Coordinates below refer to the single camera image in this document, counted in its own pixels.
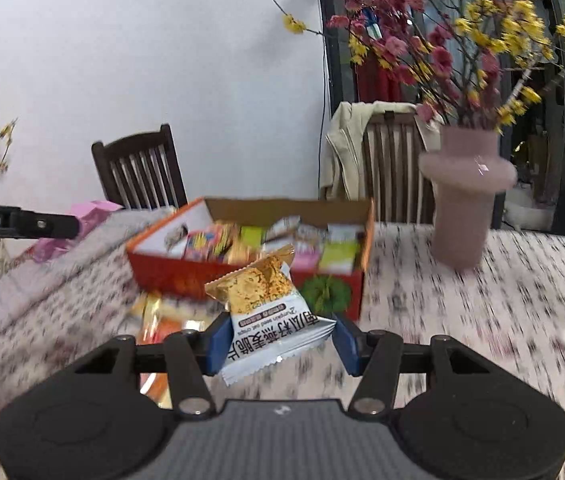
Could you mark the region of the patterned tablecloth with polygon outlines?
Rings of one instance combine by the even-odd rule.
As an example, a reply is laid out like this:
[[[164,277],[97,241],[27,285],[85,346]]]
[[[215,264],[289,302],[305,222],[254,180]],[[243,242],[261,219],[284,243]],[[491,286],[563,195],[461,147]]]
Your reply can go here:
[[[161,218],[118,212],[58,259],[0,269],[0,409],[112,336],[133,333],[128,311],[139,289],[125,245]],[[377,226],[361,328],[408,342],[452,336],[565,409],[565,237],[495,231],[481,265],[457,274],[432,259],[430,236],[425,226]]]

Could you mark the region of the pink snack packet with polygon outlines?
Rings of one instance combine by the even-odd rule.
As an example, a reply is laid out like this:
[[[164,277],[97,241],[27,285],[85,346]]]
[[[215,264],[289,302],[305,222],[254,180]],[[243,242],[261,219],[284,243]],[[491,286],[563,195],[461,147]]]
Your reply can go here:
[[[321,252],[296,252],[291,269],[294,271],[313,271],[319,265]]]
[[[43,263],[66,254],[113,212],[122,209],[121,205],[108,200],[73,205],[69,211],[70,220],[55,220],[50,235],[33,245],[32,259],[36,263]]]

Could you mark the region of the lime green snack packet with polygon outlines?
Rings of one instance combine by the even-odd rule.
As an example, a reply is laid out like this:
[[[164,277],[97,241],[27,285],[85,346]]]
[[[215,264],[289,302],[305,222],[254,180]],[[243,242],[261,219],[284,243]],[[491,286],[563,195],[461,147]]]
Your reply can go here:
[[[323,246],[318,269],[333,274],[352,274],[359,250],[360,244],[356,240],[327,243]]]

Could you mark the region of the wooden chair with jacket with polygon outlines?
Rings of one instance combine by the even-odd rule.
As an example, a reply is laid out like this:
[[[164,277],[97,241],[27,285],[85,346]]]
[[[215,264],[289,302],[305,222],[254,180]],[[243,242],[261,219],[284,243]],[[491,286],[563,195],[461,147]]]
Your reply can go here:
[[[375,220],[432,224],[432,183],[419,169],[425,146],[413,113],[375,114],[363,134],[366,195],[375,202]]]

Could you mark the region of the red hanging garment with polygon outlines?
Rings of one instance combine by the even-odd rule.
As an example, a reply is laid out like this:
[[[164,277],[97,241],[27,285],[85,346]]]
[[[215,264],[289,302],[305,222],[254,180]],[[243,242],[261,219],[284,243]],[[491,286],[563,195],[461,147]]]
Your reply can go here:
[[[380,65],[377,55],[373,52],[363,59],[363,63],[355,64],[355,88],[358,102],[403,101],[401,84]]]

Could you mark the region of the red cardboard snack box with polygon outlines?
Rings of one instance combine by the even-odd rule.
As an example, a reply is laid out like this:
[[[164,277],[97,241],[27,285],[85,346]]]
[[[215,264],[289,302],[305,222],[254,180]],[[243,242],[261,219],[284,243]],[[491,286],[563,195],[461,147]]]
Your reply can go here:
[[[184,258],[190,232],[213,224],[235,227],[232,247],[220,261]],[[266,250],[285,244],[296,252],[321,252],[330,242],[356,240],[360,250],[349,275],[291,270],[294,285],[308,292],[320,312],[360,317],[363,284],[375,231],[372,200],[289,200],[288,198],[200,197],[151,224],[126,246],[137,284],[147,292],[164,292],[195,300],[205,298],[210,281],[254,261]]]

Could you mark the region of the silver oat crisp packet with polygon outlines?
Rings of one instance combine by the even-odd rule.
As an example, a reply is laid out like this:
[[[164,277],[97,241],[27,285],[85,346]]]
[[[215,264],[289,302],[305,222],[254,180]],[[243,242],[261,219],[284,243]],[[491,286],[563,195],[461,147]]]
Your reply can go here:
[[[331,336],[335,322],[311,312],[291,281],[293,259],[294,247],[284,245],[205,285],[232,317],[232,343],[220,370],[226,385]]]

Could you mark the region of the orange snack packet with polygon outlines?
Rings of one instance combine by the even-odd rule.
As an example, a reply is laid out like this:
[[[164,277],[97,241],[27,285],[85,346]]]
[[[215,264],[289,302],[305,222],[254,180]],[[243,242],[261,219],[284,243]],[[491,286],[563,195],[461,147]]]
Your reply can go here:
[[[130,316],[139,323],[138,344],[160,344],[168,335],[183,330],[203,332],[218,313],[220,310],[207,302],[191,304],[158,292],[143,292],[130,309]],[[141,373],[139,386],[140,393],[159,408],[172,407],[165,373]]]

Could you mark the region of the pink glass vase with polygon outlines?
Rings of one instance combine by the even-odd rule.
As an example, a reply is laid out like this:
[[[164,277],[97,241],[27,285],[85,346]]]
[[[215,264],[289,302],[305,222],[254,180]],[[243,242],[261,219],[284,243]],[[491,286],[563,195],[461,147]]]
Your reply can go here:
[[[517,182],[517,170],[500,156],[495,131],[443,126],[439,149],[419,156],[434,188],[431,252],[455,271],[476,268],[491,229],[495,197]]]

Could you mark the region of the beige jacket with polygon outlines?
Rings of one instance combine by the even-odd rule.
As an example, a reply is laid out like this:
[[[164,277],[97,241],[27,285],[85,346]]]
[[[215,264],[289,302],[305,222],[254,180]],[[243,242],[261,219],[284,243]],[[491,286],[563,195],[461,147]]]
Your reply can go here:
[[[398,116],[415,113],[410,103],[342,102],[331,118],[322,142],[319,196],[323,200],[361,200],[366,196],[363,180],[363,134],[373,115]]]

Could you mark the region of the dark wooden chair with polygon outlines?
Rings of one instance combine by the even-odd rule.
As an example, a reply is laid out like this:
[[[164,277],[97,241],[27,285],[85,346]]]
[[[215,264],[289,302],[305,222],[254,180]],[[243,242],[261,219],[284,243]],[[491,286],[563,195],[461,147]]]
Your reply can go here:
[[[104,197],[126,209],[188,204],[170,125],[92,144],[92,158]]]

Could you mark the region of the red colourful snack bag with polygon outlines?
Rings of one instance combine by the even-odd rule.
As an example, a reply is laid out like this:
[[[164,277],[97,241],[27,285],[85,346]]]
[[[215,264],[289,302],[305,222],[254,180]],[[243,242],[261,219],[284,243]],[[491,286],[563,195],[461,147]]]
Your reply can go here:
[[[232,247],[235,227],[231,224],[213,224],[190,232],[184,258],[189,261],[220,261]]]

